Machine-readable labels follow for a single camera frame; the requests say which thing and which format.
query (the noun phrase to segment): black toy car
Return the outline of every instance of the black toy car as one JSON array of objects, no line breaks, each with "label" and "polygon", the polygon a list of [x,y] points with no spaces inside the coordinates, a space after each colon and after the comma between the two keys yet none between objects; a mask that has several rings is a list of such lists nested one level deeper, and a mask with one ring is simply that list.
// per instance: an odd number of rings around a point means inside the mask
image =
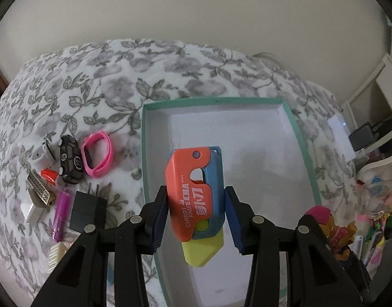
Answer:
[{"label": "black toy car", "polygon": [[58,141],[61,167],[58,174],[66,183],[77,184],[84,177],[81,150],[71,135],[63,135]]}]

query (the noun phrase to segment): pink watch band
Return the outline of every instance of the pink watch band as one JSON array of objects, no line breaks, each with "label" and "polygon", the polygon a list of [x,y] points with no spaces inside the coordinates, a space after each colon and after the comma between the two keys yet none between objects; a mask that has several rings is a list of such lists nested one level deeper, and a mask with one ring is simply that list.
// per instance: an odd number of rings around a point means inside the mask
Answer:
[{"label": "pink watch band", "polygon": [[[93,167],[92,159],[89,154],[88,147],[96,143],[98,140],[102,138],[106,139],[108,143],[108,153],[97,167]],[[114,157],[115,157],[115,151],[112,146],[112,142],[109,139],[108,134],[105,133],[103,130],[93,133],[89,135],[87,138],[85,138],[84,144],[82,144],[81,146],[81,154],[82,154],[82,161],[84,162],[85,172],[87,172],[87,174],[93,178],[99,178],[105,175],[106,173],[108,173],[112,167]]]}]

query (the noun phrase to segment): purple lighter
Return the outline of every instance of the purple lighter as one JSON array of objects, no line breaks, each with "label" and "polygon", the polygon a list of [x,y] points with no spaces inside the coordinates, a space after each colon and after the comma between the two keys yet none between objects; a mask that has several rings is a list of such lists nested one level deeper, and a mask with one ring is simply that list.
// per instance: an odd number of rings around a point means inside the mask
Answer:
[{"label": "purple lighter", "polygon": [[62,190],[57,197],[57,208],[55,209],[54,222],[52,224],[51,238],[55,242],[62,241],[62,232],[64,231],[65,219],[70,208],[71,196]]}]

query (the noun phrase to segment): floral bedsheet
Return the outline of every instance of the floral bedsheet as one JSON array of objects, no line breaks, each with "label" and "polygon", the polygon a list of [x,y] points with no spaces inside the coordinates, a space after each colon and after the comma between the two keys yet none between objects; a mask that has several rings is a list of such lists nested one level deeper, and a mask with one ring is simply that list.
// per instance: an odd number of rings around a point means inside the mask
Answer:
[{"label": "floral bedsheet", "polygon": [[[324,205],[348,223],[356,198],[354,166],[334,146],[327,119],[338,112],[334,96],[288,70],[228,49],[149,39],[72,46],[27,62],[0,100],[0,257],[31,298],[47,278],[54,211],[37,225],[25,222],[30,156],[43,139],[72,134],[79,142],[104,129],[116,148],[115,169],[92,183],[108,197],[107,227],[139,213],[141,109],[153,101],[199,96],[283,98],[307,143]],[[79,189],[86,191],[89,179]],[[78,233],[67,229],[64,239]],[[151,306],[165,306],[152,257],[143,258]],[[113,287],[108,305],[115,304]]]}]

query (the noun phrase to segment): metal screw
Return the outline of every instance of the metal screw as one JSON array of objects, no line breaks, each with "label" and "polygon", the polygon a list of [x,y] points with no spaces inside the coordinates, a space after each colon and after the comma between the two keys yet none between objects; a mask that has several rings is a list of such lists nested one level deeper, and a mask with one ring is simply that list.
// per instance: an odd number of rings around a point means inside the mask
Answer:
[{"label": "metal screw", "polygon": [[253,223],[256,223],[256,224],[264,223],[264,217],[262,217],[262,216],[254,216],[253,217]]},{"label": "metal screw", "polygon": [[302,234],[307,234],[309,231],[310,231],[310,229],[308,227],[306,227],[305,225],[298,226],[298,232],[300,232]]},{"label": "metal screw", "polygon": [[132,216],[130,218],[130,222],[132,224],[139,224],[141,221],[142,221],[142,217],[140,217],[140,216]]},{"label": "metal screw", "polygon": [[85,233],[91,234],[93,231],[95,231],[96,227],[94,224],[88,224],[84,227]]}]

